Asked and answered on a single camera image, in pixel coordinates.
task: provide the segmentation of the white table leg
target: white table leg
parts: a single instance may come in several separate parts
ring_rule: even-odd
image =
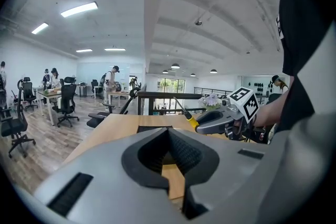
[[[51,105],[50,105],[50,99],[49,98],[47,98],[47,104],[48,104],[50,121],[51,121],[52,126],[54,126],[54,119],[53,119],[52,114],[51,114]]]
[[[42,105],[41,105],[41,98],[43,98],[44,96],[42,94],[39,94],[37,92],[37,96],[38,96],[38,104],[39,104],[39,107],[40,107],[40,112],[41,112],[41,115],[43,116],[43,109],[42,109]]]

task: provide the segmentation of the black slot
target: black slot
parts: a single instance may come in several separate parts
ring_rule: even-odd
[[[242,154],[244,156],[251,157],[254,159],[262,159],[264,156],[263,153],[256,152],[256,151],[250,151],[246,149],[241,149],[240,151],[238,151],[238,154]]]
[[[49,203],[48,207],[61,216],[66,216],[78,198],[90,184],[93,176],[78,173]]]

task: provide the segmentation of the rectangular ceiling light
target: rectangular ceiling light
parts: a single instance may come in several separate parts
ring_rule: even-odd
[[[69,10],[67,10],[65,12],[62,12],[61,15],[64,18],[66,18],[66,17],[69,17],[69,16],[71,16],[73,14],[77,14],[77,13],[80,13],[80,12],[86,12],[88,10],[97,9],[97,8],[98,8],[97,3],[96,2],[92,2],[92,3],[85,4],[85,5],[76,7],[76,8],[69,9]]]
[[[111,48],[111,49],[105,49],[107,51],[114,50],[114,51],[125,51],[125,49],[118,49],[118,48]]]
[[[46,28],[48,25],[46,23],[41,24],[39,27],[37,27],[32,33],[36,35],[38,32],[42,31],[44,28]]]
[[[76,52],[87,52],[87,51],[92,51],[91,49],[86,49],[86,50],[76,50]]]

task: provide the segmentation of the window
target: window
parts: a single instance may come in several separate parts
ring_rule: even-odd
[[[184,93],[185,90],[185,80],[183,79],[167,79],[167,78],[158,78],[157,85],[158,92],[176,92],[176,93]],[[183,105],[184,100],[179,100],[179,102]],[[162,106],[166,106],[167,109],[176,109],[175,99],[157,99],[156,106],[160,109]]]

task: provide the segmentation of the chair base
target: chair base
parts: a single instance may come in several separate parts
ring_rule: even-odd
[[[38,105],[36,105],[36,104],[29,104],[29,105],[25,106],[25,111],[27,112],[27,108],[33,108],[33,111],[34,111],[35,106],[38,108]]]
[[[15,135],[16,139],[12,140],[12,147],[8,151],[8,156],[11,158],[12,157],[11,152],[13,151],[13,149],[15,149],[17,146],[20,146],[23,152],[23,158],[25,158],[27,157],[27,153],[24,151],[22,144],[32,141],[33,145],[36,145],[35,139],[29,139],[26,134],[21,136],[21,133],[17,133]]]
[[[70,123],[70,127],[72,127],[72,123],[71,123],[70,119],[77,119],[77,121],[79,121],[78,117],[76,117],[76,116],[70,116],[70,115],[65,114],[63,117],[59,117],[58,118],[57,127],[60,128],[60,123],[63,122],[63,121],[69,122]]]

